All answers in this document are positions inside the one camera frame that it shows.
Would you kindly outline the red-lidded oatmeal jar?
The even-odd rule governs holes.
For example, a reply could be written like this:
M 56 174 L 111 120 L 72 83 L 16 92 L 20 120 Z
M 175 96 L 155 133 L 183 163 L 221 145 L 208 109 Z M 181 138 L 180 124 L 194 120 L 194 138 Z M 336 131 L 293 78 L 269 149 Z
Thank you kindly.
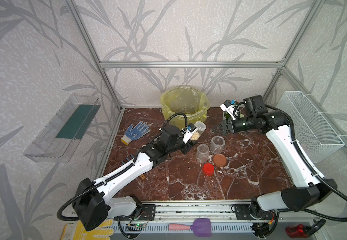
M 206 144 L 200 144 L 197 147 L 197 151 L 196 151 L 196 159 L 200 164 L 204 164 L 207 162 L 208 160 L 208 156 L 209 156 L 209 147 Z

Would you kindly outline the red jar lid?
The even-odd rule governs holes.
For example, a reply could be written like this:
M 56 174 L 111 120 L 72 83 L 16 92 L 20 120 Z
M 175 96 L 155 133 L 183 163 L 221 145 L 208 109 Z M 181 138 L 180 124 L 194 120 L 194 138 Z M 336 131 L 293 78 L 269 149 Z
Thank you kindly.
M 206 176 L 212 176 L 215 172 L 215 167 L 211 163 L 205 163 L 202 167 L 202 173 Z

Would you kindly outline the brown-lidded oatmeal jar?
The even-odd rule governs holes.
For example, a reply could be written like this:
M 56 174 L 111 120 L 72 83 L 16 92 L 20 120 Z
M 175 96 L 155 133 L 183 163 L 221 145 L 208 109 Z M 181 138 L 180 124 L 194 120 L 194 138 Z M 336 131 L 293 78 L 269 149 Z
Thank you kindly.
M 213 154 L 220 154 L 225 147 L 225 139 L 222 136 L 214 136 L 210 142 L 210 151 Z

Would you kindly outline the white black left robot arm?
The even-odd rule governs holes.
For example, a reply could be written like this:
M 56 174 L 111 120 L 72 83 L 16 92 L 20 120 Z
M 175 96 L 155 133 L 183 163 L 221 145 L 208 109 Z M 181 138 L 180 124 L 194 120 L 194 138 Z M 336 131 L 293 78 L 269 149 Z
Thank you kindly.
M 142 208 L 136 197 L 117 198 L 115 195 L 140 175 L 163 163 L 176 151 L 188 153 L 206 129 L 203 122 L 189 123 L 183 129 L 168 123 L 179 113 L 173 114 L 162 125 L 159 133 L 142 146 L 135 156 L 113 172 L 91 181 L 84 179 L 73 198 L 57 211 L 61 221 L 80 221 L 86 231 L 92 231 L 107 218 L 130 216 Z

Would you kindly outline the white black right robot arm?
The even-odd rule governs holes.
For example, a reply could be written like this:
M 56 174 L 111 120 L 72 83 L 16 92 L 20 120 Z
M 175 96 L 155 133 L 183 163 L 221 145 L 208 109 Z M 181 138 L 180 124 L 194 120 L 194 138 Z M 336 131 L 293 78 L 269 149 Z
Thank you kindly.
M 309 159 L 296 138 L 295 124 L 286 112 L 266 105 L 260 95 L 246 98 L 241 103 L 226 100 L 220 108 L 228 117 L 224 117 L 213 132 L 227 136 L 260 130 L 276 148 L 293 184 L 291 188 L 251 199 L 249 211 L 254 218 L 271 210 L 304 211 L 327 220 L 347 222 L 347 217 L 332 217 L 309 209 L 331 193 L 346 202 L 347 196 L 337 189 L 333 179 L 325 178 Z

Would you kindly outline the brown jar lid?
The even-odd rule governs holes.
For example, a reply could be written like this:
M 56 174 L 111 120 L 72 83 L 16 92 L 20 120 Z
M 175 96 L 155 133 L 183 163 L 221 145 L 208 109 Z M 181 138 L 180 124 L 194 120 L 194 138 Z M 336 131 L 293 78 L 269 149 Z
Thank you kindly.
M 213 164 L 218 168 L 223 168 L 227 165 L 227 158 L 222 154 L 215 154 Z

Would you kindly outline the small oatmeal jar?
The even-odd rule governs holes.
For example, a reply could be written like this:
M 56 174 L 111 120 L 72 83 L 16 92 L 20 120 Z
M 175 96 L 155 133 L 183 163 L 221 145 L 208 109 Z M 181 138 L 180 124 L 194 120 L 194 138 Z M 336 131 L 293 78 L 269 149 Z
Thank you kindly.
M 207 128 L 206 125 L 201 121 L 196 121 L 194 126 L 196 127 L 196 129 L 194 130 L 194 133 L 190 138 L 191 141 L 197 141 Z

